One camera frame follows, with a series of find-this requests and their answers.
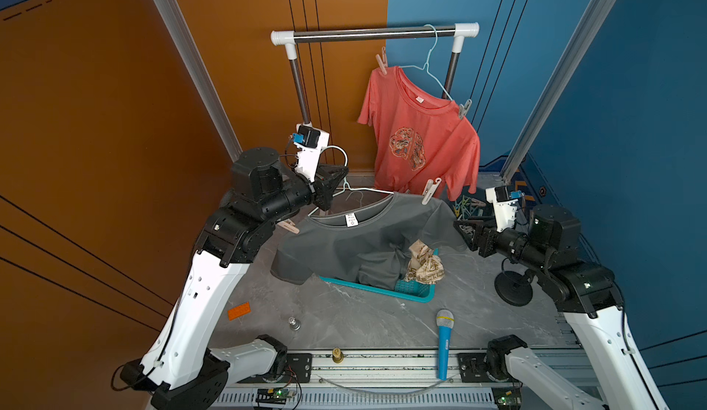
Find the patterned cloth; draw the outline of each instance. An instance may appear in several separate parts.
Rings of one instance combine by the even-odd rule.
[[[439,256],[419,239],[410,246],[412,258],[407,264],[405,281],[417,280],[421,284],[434,284],[444,277],[444,267]]]

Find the black round base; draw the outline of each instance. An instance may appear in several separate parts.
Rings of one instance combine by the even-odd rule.
[[[501,272],[496,276],[493,287],[500,299],[516,307],[524,306],[532,299],[532,287],[521,273]]]

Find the metal rod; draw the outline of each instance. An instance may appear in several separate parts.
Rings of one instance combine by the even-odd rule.
[[[458,61],[459,53],[452,52],[452,57],[449,59],[449,69],[447,69],[447,79],[444,80],[444,88],[447,92],[442,92],[442,98],[447,98],[447,94],[452,95],[452,82],[454,81],[454,73],[457,72]]]
[[[454,25],[436,27],[438,37],[454,36]],[[351,40],[380,39],[416,39],[434,37],[435,32],[429,26],[401,28],[337,29],[334,31],[295,32],[295,43],[345,42]]]
[[[523,130],[516,140],[516,144],[513,145],[513,149],[508,154],[508,158],[500,170],[500,177],[505,185],[510,184],[510,180],[516,173],[518,166],[520,166],[520,162],[523,161],[525,154],[530,150],[530,146],[535,141],[537,134],[542,129],[542,125],[545,124],[547,117],[555,107],[555,103],[557,103],[579,62],[594,40],[594,36],[614,6],[614,2],[616,0],[591,0],[589,5],[587,5],[587,9],[585,9],[575,32],[572,34],[565,51],[562,52],[562,56],[552,72],[552,76],[547,81],[545,89],[542,91],[535,108],[530,113]]]
[[[302,77],[300,76],[300,69],[297,66],[297,59],[290,60],[290,67],[292,68],[292,76],[295,79],[295,89],[297,90],[297,99],[300,101],[300,111],[302,112],[302,120],[305,124],[310,124],[311,120],[309,118],[309,112],[307,111],[307,101],[305,100],[305,91],[302,86]]]

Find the microphone head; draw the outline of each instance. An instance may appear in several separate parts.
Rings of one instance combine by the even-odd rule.
[[[452,312],[446,309],[441,309],[437,312],[437,326],[449,327],[450,329],[454,327],[454,315],[452,315]]]

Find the gray t-shirt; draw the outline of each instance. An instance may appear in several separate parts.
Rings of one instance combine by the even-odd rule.
[[[347,226],[347,213],[356,216],[358,225]],[[294,284],[316,273],[393,290],[407,272],[408,247],[418,239],[432,248],[467,248],[453,227],[455,219],[446,203],[432,198],[423,205],[422,196],[406,193],[355,211],[307,217],[297,224],[298,234],[280,242],[270,273]]]

